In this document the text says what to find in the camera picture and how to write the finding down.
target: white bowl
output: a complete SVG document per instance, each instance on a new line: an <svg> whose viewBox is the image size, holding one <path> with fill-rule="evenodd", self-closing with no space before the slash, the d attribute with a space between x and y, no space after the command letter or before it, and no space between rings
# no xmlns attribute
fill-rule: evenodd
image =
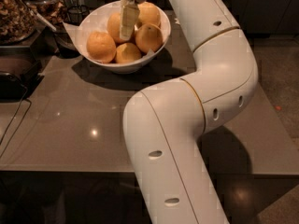
<svg viewBox="0 0 299 224"><path fill-rule="evenodd" d="M84 21L81 23L79 27L69 24L64 24L64 27L66 31L69 33L78 52L86 59L114 73L133 73L145 64L149 63L164 48L171 33L170 21L167 15L161 9L159 9L161 14L160 28L162 31L164 43L156 52L149 53L141 59L136 60L132 63L99 63L98 61L95 61L87 52L86 41L89 34L92 31L106 32L107 20L110 17L110 15L116 11L121 11L120 1L106 4L94 10L90 15L88 15L88 17L84 19Z"/></svg>

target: bowl of fruit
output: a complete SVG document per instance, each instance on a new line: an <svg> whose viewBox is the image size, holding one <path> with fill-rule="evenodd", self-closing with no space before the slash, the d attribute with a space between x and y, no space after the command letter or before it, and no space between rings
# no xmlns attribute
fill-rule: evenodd
<svg viewBox="0 0 299 224"><path fill-rule="evenodd" d="M133 73L157 56L171 33L170 21L160 8L149 2L138 8L129 40L120 38L120 1L94 10L80 26L64 27L78 52L90 62L114 73Z"/></svg>

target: gray tabletop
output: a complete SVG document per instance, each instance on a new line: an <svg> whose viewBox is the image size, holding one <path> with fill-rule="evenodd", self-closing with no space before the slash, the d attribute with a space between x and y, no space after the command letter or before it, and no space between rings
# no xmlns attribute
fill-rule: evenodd
<svg viewBox="0 0 299 224"><path fill-rule="evenodd" d="M113 74L82 57L51 57L44 76L9 126L0 169L132 172L122 113L132 95L194 71L192 54L175 17L165 49L130 75ZM0 136L19 103L0 103ZM258 86L235 119L202 138L210 172L299 174L299 154Z"/></svg>

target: oval hole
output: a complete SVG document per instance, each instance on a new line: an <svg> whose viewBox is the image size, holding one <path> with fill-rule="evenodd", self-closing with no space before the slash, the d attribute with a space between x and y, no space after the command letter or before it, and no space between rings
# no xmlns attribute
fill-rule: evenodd
<svg viewBox="0 0 299 224"><path fill-rule="evenodd" d="M244 103L244 99L243 99L243 96L241 95L239 97L239 107L242 107L243 103Z"/></svg>
<svg viewBox="0 0 299 224"><path fill-rule="evenodd" d="M165 205L168 207L178 205L178 203L179 203L179 198L170 198L165 201Z"/></svg>
<svg viewBox="0 0 299 224"><path fill-rule="evenodd" d="M215 21L215 22L213 23L214 26L220 26L221 24L222 24L221 21Z"/></svg>
<svg viewBox="0 0 299 224"><path fill-rule="evenodd" d="M160 150L153 151L149 154L149 158L151 160L156 160L156 159L159 159L162 156L162 154L163 154L163 152Z"/></svg>
<svg viewBox="0 0 299 224"><path fill-rule="evenodd" d="M215 108L215 109L213 110L213 119L214 119L214 120L217 120L218 118L219 118L219 112L218 112L218 109Z"/></svg>

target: orange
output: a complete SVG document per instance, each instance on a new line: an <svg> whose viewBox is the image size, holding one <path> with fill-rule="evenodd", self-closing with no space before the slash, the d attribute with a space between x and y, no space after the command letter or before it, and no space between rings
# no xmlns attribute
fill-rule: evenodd
<svg viewBox="0 0 299 224"><path fill-rule="evenodd" d="M121 25L121 13L120 12L112 13L107 21L107 31L112 36L114 41L118 44L125 42L125 40L120 39L120 25Z"/></svg>
<svg viewBox="0 0 299 224"><path fill-rule="evenodd" d="M137 30L135 42L144 53L148 53L150 49L156 52L163 44L162 32L156 25L144 24Z"/></svg>
<svg viewBox="0 0 299 224"><path fill-rule="evenodd" d="M105 32L91 32L87 39L86 49L93 59L101 63L110 63L116 54L115 42L111 35Z"/></svg>
<svg viewBox="0 0 299 224"><path fill-rule="evenodd" d="M161 15L159 9L152 3L144 2L138 5L140 14L136 23L137 27L151 23L160 27Z"/></svg>
<svg viewBox="0 0 299 224"><path fill-rule="evenodd" d="M123 43L116 48L116 63L131 63L141 58L139 48L130 42Z"/></svg>

